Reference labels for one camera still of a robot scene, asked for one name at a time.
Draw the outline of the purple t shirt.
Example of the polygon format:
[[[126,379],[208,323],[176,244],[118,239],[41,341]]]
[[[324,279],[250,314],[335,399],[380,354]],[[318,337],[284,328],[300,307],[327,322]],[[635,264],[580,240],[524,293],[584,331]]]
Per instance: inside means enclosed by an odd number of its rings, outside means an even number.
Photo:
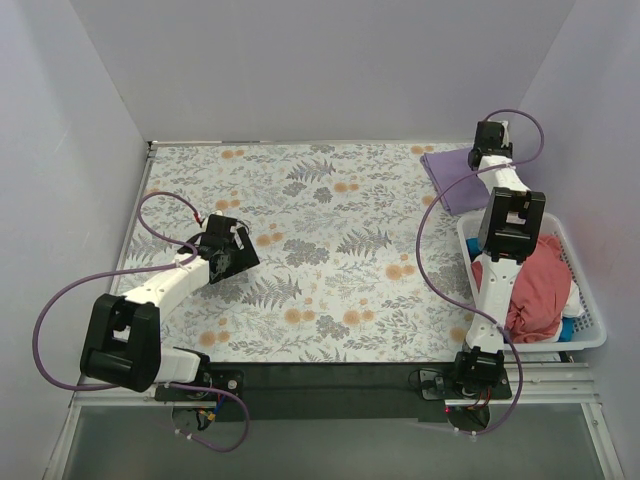
[[[483,182],[472,173],[468,165],[469,148],[439,153],[424,153],[420,163],[440,193],[455,181],[459,181],[441,197],[445,211],[460,215],[472,210],[483,209],[489,200]]]

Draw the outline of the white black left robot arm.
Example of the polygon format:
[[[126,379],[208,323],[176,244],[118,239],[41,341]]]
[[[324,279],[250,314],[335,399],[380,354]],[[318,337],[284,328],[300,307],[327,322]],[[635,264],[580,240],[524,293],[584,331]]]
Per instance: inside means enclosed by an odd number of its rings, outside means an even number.
[[[217,214],[188,240],[171,268],[120,296],[104,294],[93,306],[80,360],[81,373],[143,392],[154,384],[177,382],[193,400],[213,386],[204,369],[208,357],[163,347],[161,323],[191,294],[259,264],[244,222]]]

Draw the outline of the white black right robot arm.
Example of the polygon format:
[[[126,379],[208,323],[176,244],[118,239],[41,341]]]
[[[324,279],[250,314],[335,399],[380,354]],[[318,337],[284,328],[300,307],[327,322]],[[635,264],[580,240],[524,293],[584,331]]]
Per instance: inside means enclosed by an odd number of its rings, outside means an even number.
[[[525,260],[536,248],[546,197],[520,179],[505,121],[477,124],[469,167],[490,194],[478,233],[481,282],[472,325],[456,356],[452,383],[475,397],[506,379],[504,344],[513,288]]]

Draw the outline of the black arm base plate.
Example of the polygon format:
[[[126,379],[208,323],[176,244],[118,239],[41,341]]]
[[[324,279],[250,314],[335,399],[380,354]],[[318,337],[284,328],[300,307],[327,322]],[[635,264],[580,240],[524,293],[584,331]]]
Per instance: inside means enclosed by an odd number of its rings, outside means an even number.
[[[447,401],[508,400],[506,376],[482,392],[452,378],[451,363],[212,363],[195,383],[237,395],[257,420],[446,420]]]

